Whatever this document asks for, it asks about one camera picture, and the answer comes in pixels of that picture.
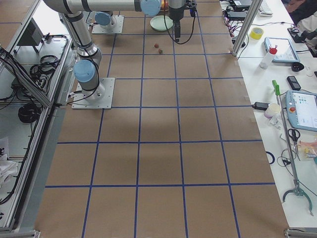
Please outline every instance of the grid square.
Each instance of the grid square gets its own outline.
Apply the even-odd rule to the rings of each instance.
[[[141,141],[179,141],[177,109],[142,109]]]
[[[137,237],[186,237],[181,187],[139,188]]]
[[[113,93],[113,107],[139,107],[141,95],[140,79],[117,79]]]
[[[93,188],[85,237],[133,237],[134,211],[135,188]]]
[[[163,49],[164,54],[173,53],[173,42],[167,35],[146,35],[144,43],[145,54],[158,54],[158,49],[154,47],[158,44]]]
[[[144,56],[144,78],[174,78],[174,56]]]
[[[181,184],[179,144],[141,144],[139,184]]]
[[[100,48],[102,54],[111,54],[115,35],[92,35],[94,43]]]
[[[232,55],[207,56],[210,75],[213,78],[240,77],[242,73],[237,58]]]
[[[58,144],[47,185],[89,185],[96,144]]]
[[[34,229],[45,238],[81,237],[88,193],[89,188],[46,188]]]
[[[177,87],[179,106],[213,106],[211,87],[208,79],[178,80]]]
[[[141,35],[117,35],[115,38],[114,54],[142,54],[143,36]]]
[[[138,141],[140,109],[113,108],[106,111],[100,141]]]
[[[99,78],[106,78],[108,75],[110,56],[103,56],[99,65]]]
[[[262,142],[223,144],[231,182],[274,182]]]
[[[203,35],[206,54],[228,54],[232,51],[231,37],[228,34]]]
[[[144,18],[126,17],[123,23],[123,34],[144,34]]]
[[[241,79],[213,79],[211,81],[217,106],[250,105],[249,95]]]
[[[208,78],[204,55],[188,55],[176,57],[177,78]]]
[[[186,187],[186,211],[189,237],[238,238],[227,186]]]
[[[183,143],[182,155],[186,184],[228,183],[220,143]]]
[[[99,144],[94,184],[135,184],[137,158],[137,144]]]
[[[219,140],[214,108],[181,108],[182,141]]]
[[[223,140],[261,139],[251,107],[217,108]]]
[[[175,80],[148,79],[143,80],[142,106],[176,107]]]
[[[112,56],[110,77],[141,78],[142,58],[142,56]]]
[[[58,141],[97,141],[101,113],[101,110],[67,108]]]
[[[5,34],[0,35],[1,47],[7,48],[15,32],[20,26],[21,26],[20,23],[0,24],[0,32],[5,32]]]
[[[192,33],[193,29],[193,17],[184,17],[180,21],[180,26],[181,26],[181,37],[179,42],[185,42],[188,40],[190,34]],[[198,23],[198,18],[196,17],[195,19],[195,24],[194,24],[194,31],[193,34],[200,34],[200,28],[199,28],[199,23]]]
[[[220,2],[200,2],[197,4],[199,17],[202,16],[222,16]]]
[[[203,34],[228,34],[228,28],[223,24],[222,17],[199,17]]]
[[[34,1],[35,0],[0,1],[0,9],[2,9],[0,22],[22,22]]]
[[[189,42],[184,45],[174,45],[176,54],[203,54],[204,48],[202,37],[200,35],[193,35]]]
[[[241,237],[285,237],[288,224],[275,185],[233,186],[232,193]]]

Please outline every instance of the metal bracket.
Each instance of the metal bracket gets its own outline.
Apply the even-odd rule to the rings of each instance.
[[[107,35],[107,34],[122,34],[124,16],[114,16],[117,20],[117,25],[111,29],[104,29],[100,25],[95,25],[92,33],[94,35]]]
[[[113,90],[114,90],[114,78],[101,78],[100,83],[105,87],[104,96],[96,101],[87,101],[83,94],[76,94],[74,101],[80,100],[72,104],[72,109],[87,110],[87,109],[111,109]],[[77,85],[77,91],[81,90],[81,86]]]

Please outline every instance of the orange object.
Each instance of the orange object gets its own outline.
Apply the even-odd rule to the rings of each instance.
[[[165,11],[168,10],[168,0],[162,0],[160,4],[160,8],[161,10],[164,10],[164,8],[165,8]]]

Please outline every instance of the blue joint cap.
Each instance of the blue joint cap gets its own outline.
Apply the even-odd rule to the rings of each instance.
[[[145,15],[155,16],[160,11],[160,0],[141,0],[141,9]]]
[[[96,68],[92,62],[82,59],[74,65],[74,75],[81,83],[87,83],[93,79]]]
[[[111,22],[111,16],[109,13],[97,11],[95,14],[95,21],[101,26],[107,26]]]

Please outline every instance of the scissors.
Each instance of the scissors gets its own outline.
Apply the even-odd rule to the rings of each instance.
[[[296,129],[288,129],[288,136],[293,140],[294,149],[298,156],[298,148],[297,148],[297,141],[299,137],[301,137],[301,133]]]

